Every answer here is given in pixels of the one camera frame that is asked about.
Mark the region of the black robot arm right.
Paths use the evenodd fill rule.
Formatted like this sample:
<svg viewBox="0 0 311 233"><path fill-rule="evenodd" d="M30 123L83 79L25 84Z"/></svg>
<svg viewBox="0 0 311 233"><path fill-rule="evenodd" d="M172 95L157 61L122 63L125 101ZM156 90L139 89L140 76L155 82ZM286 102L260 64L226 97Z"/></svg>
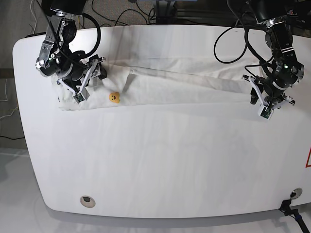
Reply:
<svg viewBox="0 0 311 233"><path fill-rule="evenodd" d="M56 75L57 84L64 83L74 93L82 86L82 79L91 66L95 64L92 77L105 79L106 70L102 67L103 61L96 50L101 40L101 30L98 22L84 12L86 1L84 0L44 0L39 7L48 22L46 37L43 41L36 61L36 68L45 77ZM74 17L82 16L89 19L96 27L97 39L94 48L90 52L77 50L72 52L69 44L74 40L77 27Z"/></svg>

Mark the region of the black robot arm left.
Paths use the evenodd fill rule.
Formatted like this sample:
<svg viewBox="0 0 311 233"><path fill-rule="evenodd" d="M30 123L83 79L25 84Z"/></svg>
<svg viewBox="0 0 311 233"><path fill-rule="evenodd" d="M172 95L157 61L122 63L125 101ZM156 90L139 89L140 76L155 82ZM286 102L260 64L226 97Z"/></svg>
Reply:
<svg viewBox="0 0 311 233"><path fill-rule="evenodd" d="M309 1L296 0L228 0L230 11L237 18L235 27L244 29L244 51L249 50L259 61L265 76L250 73L243 79L250 82L251 100L260 105L265 112L280 108L285 103L295 104L285 91L299 83L304 77L304 65L298 62L293 48L291 26L303 29L310 24ZM265 31L265 42L272 57L263 59L249 42L250 29Z"/></svg>

